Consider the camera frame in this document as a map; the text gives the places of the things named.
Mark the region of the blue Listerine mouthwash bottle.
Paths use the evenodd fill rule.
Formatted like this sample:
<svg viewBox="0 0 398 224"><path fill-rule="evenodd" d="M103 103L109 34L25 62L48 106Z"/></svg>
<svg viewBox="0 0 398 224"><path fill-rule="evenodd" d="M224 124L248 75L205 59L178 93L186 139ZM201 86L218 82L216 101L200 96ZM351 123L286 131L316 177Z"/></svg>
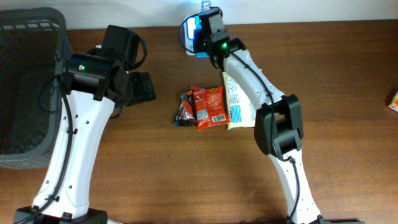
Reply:
<svg viewBox="0 0 398 224"><path fill-rule="evenodd" d="M210 10L211 1L201 1L201 11ZM195 29L193 30L193 51L196 57L205 58L208 54L204 50L202 22L199 15L195 16Z"/></svg>

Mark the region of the black snack bag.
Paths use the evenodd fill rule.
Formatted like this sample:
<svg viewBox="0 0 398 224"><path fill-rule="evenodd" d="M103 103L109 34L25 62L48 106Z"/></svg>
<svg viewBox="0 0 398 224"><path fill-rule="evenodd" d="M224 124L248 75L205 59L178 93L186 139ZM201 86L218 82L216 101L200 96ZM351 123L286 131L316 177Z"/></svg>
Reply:
<svg viewBox="0 0 398 224"><path fill-rule="evenodd" d="M180 95L180 107L174 119L174 126L196 126L197 118L192 106L193 91Z"/></svg>

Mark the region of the red Hacks candy bag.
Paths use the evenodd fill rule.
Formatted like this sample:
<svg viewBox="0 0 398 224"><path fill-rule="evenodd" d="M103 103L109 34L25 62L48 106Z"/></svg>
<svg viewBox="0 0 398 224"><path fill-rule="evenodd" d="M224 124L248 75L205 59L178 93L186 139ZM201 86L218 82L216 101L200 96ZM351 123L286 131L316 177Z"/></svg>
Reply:
<svg viewBox="0 0 398 224"><path fill-rule="evenodd" d="M228 124L229 116L223 107L223 87L200 88L191 86L195 111L197 116L197 130L201 131L217 125Z"/></svg>

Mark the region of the yellow wet wipes pack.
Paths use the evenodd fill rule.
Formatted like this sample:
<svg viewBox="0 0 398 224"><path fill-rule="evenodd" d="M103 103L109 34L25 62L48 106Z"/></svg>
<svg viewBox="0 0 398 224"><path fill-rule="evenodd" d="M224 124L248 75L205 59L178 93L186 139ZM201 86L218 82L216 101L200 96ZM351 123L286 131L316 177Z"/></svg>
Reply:
<svg viewBox="0 0 398 224"><path fill-rule="evenodd" d="M235 79L226 72L223 72L222 75L230 119L228 131L239 128L254 128L256 110L253 104Z"/></svg>

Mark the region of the small orange juice box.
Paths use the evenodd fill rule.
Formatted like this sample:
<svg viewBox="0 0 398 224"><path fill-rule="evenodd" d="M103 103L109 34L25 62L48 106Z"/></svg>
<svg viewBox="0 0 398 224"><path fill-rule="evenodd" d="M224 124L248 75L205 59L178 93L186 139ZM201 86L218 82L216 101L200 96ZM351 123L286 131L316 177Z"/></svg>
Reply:
<svg viewBox="0 0 398 224"><path fill-rule="evenodd" d="M398 112L398 92L396 92L394 96L391 98L388 107L393 111Z"/></svg>

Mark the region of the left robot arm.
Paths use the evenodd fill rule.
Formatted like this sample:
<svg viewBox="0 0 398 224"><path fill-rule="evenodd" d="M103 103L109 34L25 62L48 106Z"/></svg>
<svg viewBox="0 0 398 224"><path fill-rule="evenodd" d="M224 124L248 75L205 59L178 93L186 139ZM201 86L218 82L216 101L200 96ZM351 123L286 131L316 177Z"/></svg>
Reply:
<svg viewBox="0 0 398 224"><path fill-rule="evenodd" d="M102 44L73 54L57 82L62 97L60 126L44 182L31 206L19 208L16 223L109 223L90 207L90 181L107 122L127 106L152 101L150 75L140 72L144 40L132 30L110 25Z"/></svg>

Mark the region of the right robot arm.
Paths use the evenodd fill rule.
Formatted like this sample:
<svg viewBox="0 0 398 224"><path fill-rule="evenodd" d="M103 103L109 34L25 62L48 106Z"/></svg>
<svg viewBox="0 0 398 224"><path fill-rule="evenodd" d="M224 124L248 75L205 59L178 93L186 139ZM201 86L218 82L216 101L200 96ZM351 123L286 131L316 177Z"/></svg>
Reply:
<svg viewBox="0 0 398 224"><path fill-rule="evenodd" d="M325 223L303 168L302 110L296 95L285 95L257 67L243 42L231 38L218 7L197 14L193 51L207 53L214 67L242 88L254 109L254 138L275 166L287 201L287 223Z"/></svg>

